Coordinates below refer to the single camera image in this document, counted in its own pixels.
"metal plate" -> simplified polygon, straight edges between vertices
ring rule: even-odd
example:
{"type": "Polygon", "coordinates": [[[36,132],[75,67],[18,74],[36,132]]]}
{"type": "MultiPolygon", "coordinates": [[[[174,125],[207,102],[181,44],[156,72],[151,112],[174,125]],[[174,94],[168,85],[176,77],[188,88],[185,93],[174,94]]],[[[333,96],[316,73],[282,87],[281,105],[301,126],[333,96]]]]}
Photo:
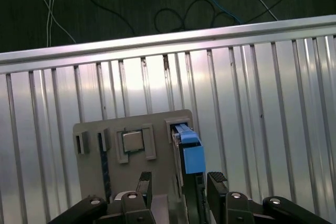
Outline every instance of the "metal plate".
{"type": "Polygon", "coordinates": [[[0,220],[80,200],[74,124],[189,109],[230,190],[336,223],[335,35],[326,16],[0,54],[0,220]]]}

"screw head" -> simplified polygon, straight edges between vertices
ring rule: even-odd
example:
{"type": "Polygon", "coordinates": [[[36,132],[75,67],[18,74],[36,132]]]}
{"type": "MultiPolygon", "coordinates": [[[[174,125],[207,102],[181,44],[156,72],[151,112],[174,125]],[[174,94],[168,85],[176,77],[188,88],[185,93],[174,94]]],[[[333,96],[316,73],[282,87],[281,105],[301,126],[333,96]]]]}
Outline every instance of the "screw head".
{"type": "Polygon", "coordinates": [[[129,199],[135,199],[137,197],[136,194],[128,194],[129,199]]]}
{"type": "Polygon", "coordinates": [[[241,197],[239,193],[233,193],[231,194],[231,196],[234,197],[235,199],[239,199],[241,197]]]}
{"type": "Polygon", "coordinates": [[[100,200],[98,200],[98,199],[94,199],[94,200],[91,201],[92,205],[97,205],[99,203],[100,203],[100,200]]]}
{"type": "Polygon", "coordinates": [[[272,198],[272,199],[270,199],[269,201],[271,201],[273,204],[275,204],[275,205],[278,205],[278,204],[280,204],[280,200],[279,199],[276,199],[276,198],[272,198]]]}

